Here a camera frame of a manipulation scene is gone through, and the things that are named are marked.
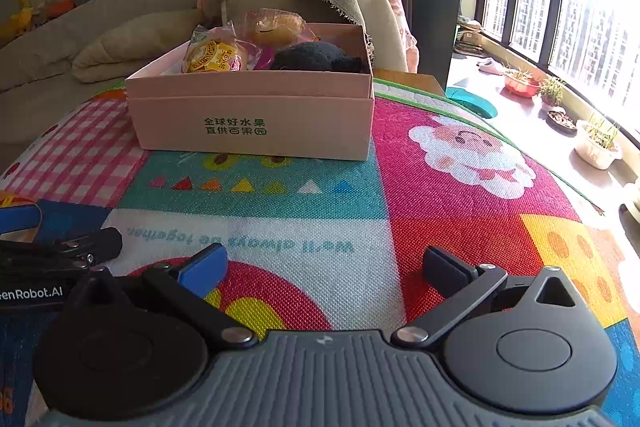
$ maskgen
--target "santa claus illustration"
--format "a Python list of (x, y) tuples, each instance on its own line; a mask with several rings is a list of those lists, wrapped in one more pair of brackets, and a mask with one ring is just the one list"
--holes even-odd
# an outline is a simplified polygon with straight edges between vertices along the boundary
[(426, 152), (424, 160), (432, 169), (505, 200), (521, 198), (533, 186), (535, 172), (513, 147), (452, 118), (431, 118), (432, 125), (412, 128), (409, 138)]

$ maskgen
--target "blue triangle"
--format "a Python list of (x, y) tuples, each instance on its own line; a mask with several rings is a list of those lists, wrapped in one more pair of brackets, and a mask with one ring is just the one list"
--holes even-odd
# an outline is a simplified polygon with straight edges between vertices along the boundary
[(348, 181), (342, 180), (335, 185), (334, 194), (347, 194), (348, 192), (353, 192), (353, 187)]

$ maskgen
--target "pink gingham pattern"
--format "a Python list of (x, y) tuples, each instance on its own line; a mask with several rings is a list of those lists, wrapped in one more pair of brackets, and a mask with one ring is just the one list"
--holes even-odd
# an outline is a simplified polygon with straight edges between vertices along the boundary
[(147, 157), (126, 101), (96, 98), (42, 143), (6, 190), (34, 200), (114, 206)]

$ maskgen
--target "cardboard box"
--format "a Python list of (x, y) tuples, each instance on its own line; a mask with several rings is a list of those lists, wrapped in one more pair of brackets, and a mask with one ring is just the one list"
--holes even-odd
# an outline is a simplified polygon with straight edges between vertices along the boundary
[(366, 73), (235, 71), (161, 76), (188, 43), (126, 80), (144, 149), (366, 160), (374, 95), (364, 30), (310, 24)]

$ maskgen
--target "black stuffed object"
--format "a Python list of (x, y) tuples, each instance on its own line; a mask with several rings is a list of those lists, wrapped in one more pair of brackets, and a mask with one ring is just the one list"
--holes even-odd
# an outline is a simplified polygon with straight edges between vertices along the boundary
[(348, 57), (344, 51), (330, 42), (302, 42), (277, 52), (271, 69), (360, 73), (362, 59)]

